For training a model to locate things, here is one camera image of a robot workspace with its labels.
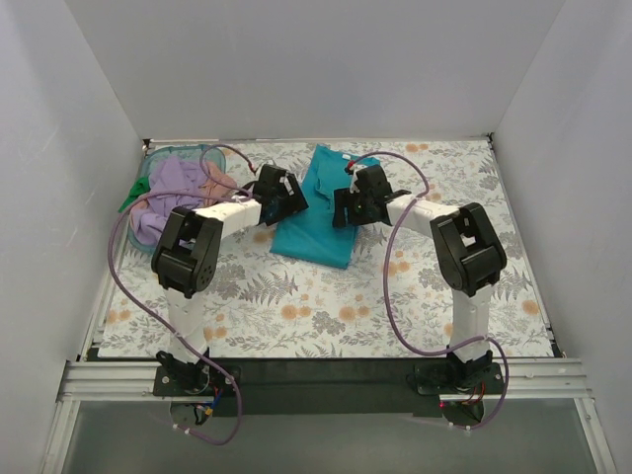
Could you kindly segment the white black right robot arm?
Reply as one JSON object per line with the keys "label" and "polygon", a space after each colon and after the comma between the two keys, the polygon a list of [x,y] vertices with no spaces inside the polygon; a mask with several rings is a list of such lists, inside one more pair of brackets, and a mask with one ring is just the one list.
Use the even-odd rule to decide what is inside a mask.
{"label": "white black right robot arm", "polygon": [[379,165],[346,168],[352,177],[347,188],[334,193],[333,226],[362,226],[381,222],[392,227],[384,265],[388,266],[397,232],[408,229],[430,238],[438,267],[452,291],[452,333],[441,351],[423,351],[409,344],[391,307],[388,275],[382,276],[383,298],[390,326],[411,353],[444,359],[443,379],[458,392],[469,392],[492,368],[489,337],[493,287],[507,265],[507,255],[483,206],[439,204],[408,191],[392,190]]}

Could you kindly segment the teal t-shirt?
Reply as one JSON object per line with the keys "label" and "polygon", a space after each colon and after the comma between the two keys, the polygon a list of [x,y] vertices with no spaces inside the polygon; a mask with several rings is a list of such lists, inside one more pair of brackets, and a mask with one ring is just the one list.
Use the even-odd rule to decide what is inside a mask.
{"label": "teal t-shirt", "polygon": [[301,190],[308,208],[283,220],[276,227],[271,252],[335,269],[345,269],[356,242],[354,227],[333,226],[334,193],[348,189],[345,154],[318,145],[312,155]]}

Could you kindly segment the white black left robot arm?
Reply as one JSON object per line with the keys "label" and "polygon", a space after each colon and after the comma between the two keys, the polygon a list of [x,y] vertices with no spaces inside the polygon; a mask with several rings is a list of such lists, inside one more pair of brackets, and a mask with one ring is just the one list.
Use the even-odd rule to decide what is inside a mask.
{"label": "white black left robot arm", "polygon": [[240,194],[209,207],[174,208],[152,257],[151,269],[165,291],[168,323],[175,332],[170,348],[156,358],[191,395],[202,393],[210,381],[200,361],[207,351],[201,294],[215,275],[221,241],[308,208],[295,175],[275,165],[263,166],[248,190],[250,197]]}

